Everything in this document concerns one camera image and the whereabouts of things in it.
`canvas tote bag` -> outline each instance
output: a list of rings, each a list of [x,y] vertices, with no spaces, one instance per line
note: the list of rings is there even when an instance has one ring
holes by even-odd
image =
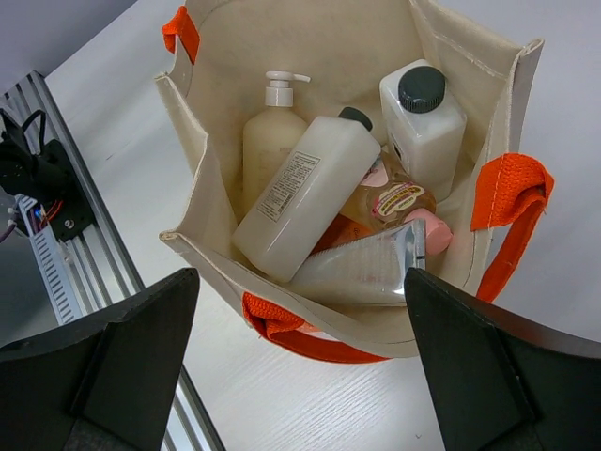
[[[162,32],[176,59],[156,83],[194,182],[181,223],[161,240],[262,336],[329,362],[417,354],[405,307],[312,302],[254,273],[232,246],[241,132],[265,108],[267,70],[312,77],[295,85],[295,110],[307,121],[351,105],[377,129],[382,77],[423,57],[439,68],[468,126],[453,192],[437,210],[455,238],[426,266],[487,302],[502,290],[553,186],[540,163],[513,153],[543,41],[515,45],[433,0],[188,0]],[[493,228],[511,223],[487,269]],[[307,326],[335,340],[305,334]]]

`white tabletop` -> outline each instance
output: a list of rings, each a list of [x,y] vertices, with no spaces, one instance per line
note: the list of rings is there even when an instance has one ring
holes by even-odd
[[[180,219],[192,176],[152,80],[172,64],[160,27],[180,1],[138,0],[47,78],[147,285],[184,265],[158,234]],[[498,304],[601,341],[601,2],[442,3],[517,42],[547,39],[521,149],[557,185]],[[419,359],[301,359],[259,340],[206,284],[185,364],[228,450],[442,449]]]

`pump nozzle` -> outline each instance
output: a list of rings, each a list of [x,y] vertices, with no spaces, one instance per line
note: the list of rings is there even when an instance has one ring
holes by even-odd
[[[270,85],[265,89],[265,104],[267,106],[292,106],[293,91],[290,82],[309,83],[311,77],[281,70],[270,70],[265,74],[270,79]]]

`bottle cap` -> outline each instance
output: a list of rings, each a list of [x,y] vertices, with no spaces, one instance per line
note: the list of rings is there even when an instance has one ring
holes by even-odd
[[[453,232],[436,214],[426,209],[417,209],[405,218],[405,222],[414,219],[425,220],[425,252],[429,256],[440,254],[449,247]]]
[[[368,132],[371,132],[372,128],[374,127],[372,121],[369,120],[369,117],[367,117],[364,112],[359,111],[357,108],[353,108],[352,106],[343,108],[338,117],[361,122]]]
[[[294,91],[290,82],[309,83],[311,77],[281,70],[270,70],[265,74],[270,79],[270,85],[265,88],[265,104],[267,106],[292,106]]]
[[[444,99],[446,81],[442,72],[430,66],[408,70],[398,82],[398,101],[411,113],[429,113]]]

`ribbed black cap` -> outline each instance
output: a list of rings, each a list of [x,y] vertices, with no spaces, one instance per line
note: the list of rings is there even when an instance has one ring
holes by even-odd
[[[369,117],[365,115],[363,111],[359,111],[357,108],[353,108],[352,106],[345,107],[338,117],[342,119],[356,120],[357,122],[361,122],[363,126],[367,129],[368,132],[372,131],[374,125],[372,121],[369,120]]]
[[[440,70],[429,66],[413,68],[398,82],[398,100],[411,113],[428,113],[442,103],[445,85]]]

